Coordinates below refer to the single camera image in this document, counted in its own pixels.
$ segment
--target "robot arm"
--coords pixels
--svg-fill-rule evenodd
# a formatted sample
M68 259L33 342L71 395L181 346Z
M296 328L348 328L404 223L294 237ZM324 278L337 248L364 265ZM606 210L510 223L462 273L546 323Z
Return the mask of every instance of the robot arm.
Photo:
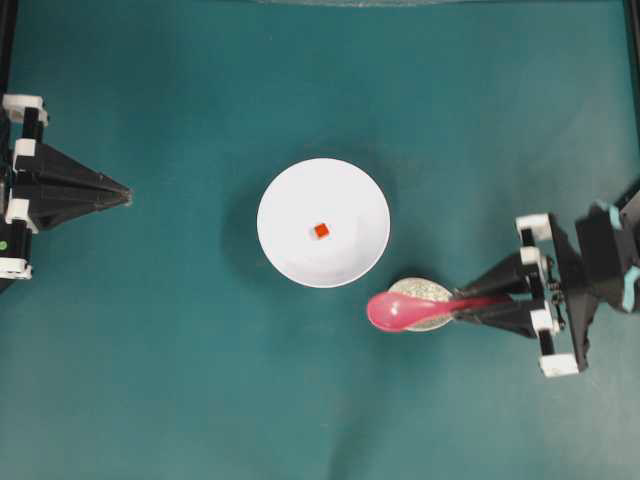
M520 252L456 290L455 295L468 298L507 293L528 298L459 312L456 318L538 338L539 365L547 377L585 370L588 330L598 305L606 302L625 313L640 308L636 301L640 279L635 235L640 221L638 195L625 201L622 212L616 206L596 202L587 216L576 221L580 254L552 214L517 218ZM553 242L558 281L551 273L553 260L536 247L536 242L542 241ZM565 326L562 305L573 344L569 353L556 353L553 343L553 336Z
M10 122L22 137L9 149ZM81 215L131 202L131 191L42 143L41 97L4 95L0 111L0 292L32 275L31 239Z

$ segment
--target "green surface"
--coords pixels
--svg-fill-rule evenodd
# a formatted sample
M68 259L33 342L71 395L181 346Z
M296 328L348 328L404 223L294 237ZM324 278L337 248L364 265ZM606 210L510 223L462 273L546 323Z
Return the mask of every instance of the green surface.
M549 381L536 342L364 316L399 276L476 276L514 216L569 228L637 178L621 2L23 2L11 90L135 200L38 236L2 296L1 478L637 476L637 318L603 308L591 369ZM318 156L392 215L379 264L329 291L255 233L268 182Z

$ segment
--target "pink spoon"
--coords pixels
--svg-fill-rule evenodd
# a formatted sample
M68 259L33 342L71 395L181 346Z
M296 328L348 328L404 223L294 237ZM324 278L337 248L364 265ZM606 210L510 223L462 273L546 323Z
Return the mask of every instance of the pink spoon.
M367 316L369 321L380 330L402 332L428 318L508 301L510 301L509 297L498 296L432 302L401 293L383 292L369 300Z

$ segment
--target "silver coin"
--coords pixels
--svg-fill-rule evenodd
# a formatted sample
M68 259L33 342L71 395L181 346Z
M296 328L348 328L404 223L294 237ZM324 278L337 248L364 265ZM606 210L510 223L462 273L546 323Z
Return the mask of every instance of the silver coin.
M403 278L391 285L389 291L435 302L446 302L451 298L451 292L449 290L442 285L424 278ZM452 318L453 316L451 315L428 318L407 328L407 330L412 332L428 332L445 326Z

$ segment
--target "white bracket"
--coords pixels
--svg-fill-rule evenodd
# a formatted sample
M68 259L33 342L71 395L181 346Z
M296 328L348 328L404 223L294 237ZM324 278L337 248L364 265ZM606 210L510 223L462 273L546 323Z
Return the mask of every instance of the white bracket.
M522 240L522 231L530 229L533 238L543 242L551 240L551 223L549 222L548 213L537 213L535 215L526 215L516 218L516 229Z
M38 227L31 221L29 217L29 200L25 198L13 198L13 192L9 193L9 205L4 215L7 223L13 223L14 220L24 220L27 222L27 228L33 233L38 233Z
M16 159L20 157L34 157L36 154L36 141L32 138L19 138L16 140L16 145L13 149L13 171L16 170Z
M520 249L520 261L523 265L538 265L538 273L542 286L547 286L547 260L540 253L538 247L522 247Z
M31 280L31 265L24 258L0 258L0 278Z
M544 309L540 310L531 310L529 312L531 315L531 325L533 329L538 334L541 330L548 330L551 335L555 335L560 331L560 325L558 321L551 313L551 309L549 308L549 302L544 302Z
M42 97L33 95L9 95L2 97L2 108L4 108L9 116L9 120L13 123L22 123L24 121L24 111L26 108L38 109L38 120L47 127L49 126L49 114L44 109L44 100Z
M556 353L555 355L545 355L540 357L540 369L545 377L562 377L565 375L575 375L580 373L576 357L573 353Z

